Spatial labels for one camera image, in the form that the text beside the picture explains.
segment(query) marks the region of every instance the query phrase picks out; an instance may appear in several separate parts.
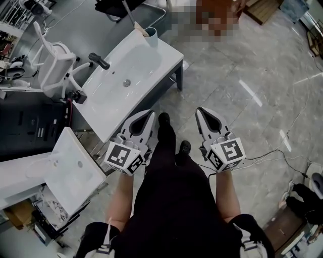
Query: white sink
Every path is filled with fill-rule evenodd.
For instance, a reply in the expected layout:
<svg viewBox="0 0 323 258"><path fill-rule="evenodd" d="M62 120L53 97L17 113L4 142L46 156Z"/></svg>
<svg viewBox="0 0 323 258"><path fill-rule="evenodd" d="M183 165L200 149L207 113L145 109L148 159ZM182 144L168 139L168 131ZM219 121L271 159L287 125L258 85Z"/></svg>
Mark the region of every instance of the white sink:
<svg viewBox="0 0 323 258"><path fill-rule="evenodd" d="M151 47L133 30L104 59L108 70L98 67L82 89L83 104L73 102L101 141L106 142L142 99L181 60L183 55L158 39Z"/></svg>

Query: black faucet handle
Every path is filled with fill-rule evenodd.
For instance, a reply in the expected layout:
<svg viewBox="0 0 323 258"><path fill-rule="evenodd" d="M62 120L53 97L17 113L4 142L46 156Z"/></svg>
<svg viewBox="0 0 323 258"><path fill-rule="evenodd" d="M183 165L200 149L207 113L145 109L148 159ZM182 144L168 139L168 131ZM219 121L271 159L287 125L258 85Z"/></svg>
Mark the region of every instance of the black faucet handle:
<svg viewBox="0 0 323 258"><path fill-rule="evenodd" d="M101 66L104 70L108 70L110 68L110 64L104 61L101 56L97 55L96 53L91 53L89 55L89 59L99 66Z"/></svg>

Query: black shoe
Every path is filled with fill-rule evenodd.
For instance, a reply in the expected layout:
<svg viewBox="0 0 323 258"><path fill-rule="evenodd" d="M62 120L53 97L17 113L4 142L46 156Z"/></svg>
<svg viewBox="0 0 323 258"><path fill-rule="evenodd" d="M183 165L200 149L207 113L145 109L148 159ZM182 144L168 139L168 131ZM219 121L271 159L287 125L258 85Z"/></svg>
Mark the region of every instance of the black shoe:
<svg viewBox="0 0 323 258"><path fill-rule="evenodd" d="M180 151L178 154L186 154L189 155L191 152L191 144L189 141L182 141L180 146Z"/></svg>
<svg viewBox="0 0 323 258"><path fill-rule="evenodd" d="M163 124L163 123L167 123L167 124L171 124L171 119L170 119L170 115L168 115L167 113L161 113L158 117L158 122L159 125Z"/></svg>

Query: marble floor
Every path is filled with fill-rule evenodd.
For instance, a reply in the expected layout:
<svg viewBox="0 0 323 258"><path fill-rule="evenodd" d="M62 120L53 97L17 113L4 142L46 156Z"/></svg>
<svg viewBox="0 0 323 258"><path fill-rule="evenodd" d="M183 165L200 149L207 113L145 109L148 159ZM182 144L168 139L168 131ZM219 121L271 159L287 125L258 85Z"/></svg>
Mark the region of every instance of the marble floor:
<svg viewBox="0 0 323 258"><path fill-rule="evenodd" d="M194 116L195 109L203 106L226 118L242 139L248 158L279 148L290 158L290 165L302 172L309 161L323 164L323 73L300 23L293 24L277 10L263 26L243 14L239 26L216 42L174 30L160 38L184 54L184 90L179 92L173 85L153 108L170 114L177 145L189 140L197 163L209 166L198 149L202 138ZM152 147L157 143L156 130L150 140ZM246 160L233 172L241 210L252 214L260 226L277 211L288 182L302 181L282 158L275 152L260 164ZM143 169L135 175L134 196L143 175ZM65 233L63 240L72 248L78 247L87 224L104 220L118 176L113 173L107 179L109 186L92 199ZM215 177L210 184L214 191Z"/></svg>

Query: sink drain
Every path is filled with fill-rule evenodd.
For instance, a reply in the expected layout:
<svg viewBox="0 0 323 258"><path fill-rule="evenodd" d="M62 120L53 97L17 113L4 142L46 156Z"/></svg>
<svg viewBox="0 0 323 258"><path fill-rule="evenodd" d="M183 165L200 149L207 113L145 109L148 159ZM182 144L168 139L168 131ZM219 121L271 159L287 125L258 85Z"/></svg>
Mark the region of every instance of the sink drain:
<svg viewBox="0 0 323 258"><path fill-rule="evenodd" d="M130 84L131 84L131 81L130 80L128 80L128 79L126 79L124 82L123 82L123 86L124 87L129 87L130 86Z"/></svg>

